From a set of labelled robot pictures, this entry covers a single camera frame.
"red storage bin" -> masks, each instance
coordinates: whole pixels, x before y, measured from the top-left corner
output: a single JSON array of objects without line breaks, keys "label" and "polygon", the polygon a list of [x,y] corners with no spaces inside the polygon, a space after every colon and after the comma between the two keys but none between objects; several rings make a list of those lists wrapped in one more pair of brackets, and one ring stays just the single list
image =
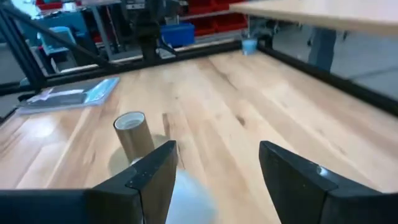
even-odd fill
[{"label": "red storage bin", "polygon": [[213,12],[215,10],[214,0],[189,0],[189,15],[197,15]]},{"label": "red storage bin", "polygon": [[[81,1],[77,1],[76,5],[81,6]],[[60,2],[44,3],[44,0],[36,0],[36,6],[38,6],[40,10],[60,9],[62,8],[62,2],[60,0]]]},{"label": "red storage bin", "polygon": [[216,11],[228,10],[229,4],[243,2],[245,0],[215,0]]},{"label": "red storage bin", "polygon": [[215,17],[217,32],[227,32],[230,30],[244,29],[248,22],[244,15],[240,13],[231,13]]},{"label": "red storage bin", "polygon": [[195,36],[214,34],[216,32],[215,22],[212,17],[189,20],[195,26]]}]

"wooden table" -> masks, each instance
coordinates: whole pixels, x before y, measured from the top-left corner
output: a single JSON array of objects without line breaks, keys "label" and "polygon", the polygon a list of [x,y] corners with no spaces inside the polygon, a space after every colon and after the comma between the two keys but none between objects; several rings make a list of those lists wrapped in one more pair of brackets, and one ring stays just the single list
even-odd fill
[{"label": "wooden table", "polygon": [[232,4],[230,9],[338,30],[398,35],[396,0],[263,0]]},{"label": "wooden table", "polygon": [[112,123],[145,112],[209,189],[216,223],[279,223],[258,160],[270,140],[383,192],[398,190],[398,120],[265,54],[212,55],[120,75],[103,106],[11,117],[0,188],[92,187],[123,151]]}]

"gray floor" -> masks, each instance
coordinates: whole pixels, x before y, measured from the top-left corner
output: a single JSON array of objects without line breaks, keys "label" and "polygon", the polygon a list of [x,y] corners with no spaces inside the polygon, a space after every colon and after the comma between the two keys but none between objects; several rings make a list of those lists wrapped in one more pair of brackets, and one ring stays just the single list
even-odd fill
[{"label": "gray floor", "polygon": [[[274,48],[307,61],[310,47],[307,40],[311,27],[282,29],[275,37]],[[350,32],[342,41],[339,34],[331,71],[343,78],[398,100],[398,39]],[[24,74],[5,45],[0,45],[0,83],[19,82]],[[0,97],[0,116],[7,114],[17,103],[16,95]]]}]

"paper towel tube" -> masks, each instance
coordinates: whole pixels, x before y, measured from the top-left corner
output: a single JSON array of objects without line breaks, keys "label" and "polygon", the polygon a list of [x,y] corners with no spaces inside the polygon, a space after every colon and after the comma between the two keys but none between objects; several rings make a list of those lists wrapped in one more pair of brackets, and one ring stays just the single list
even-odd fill
[{"label": "paper towel tube", "polygon": [[113,127],[127,155],[129,163],[155,149],[144,113],[134,111],[118,117]]}]

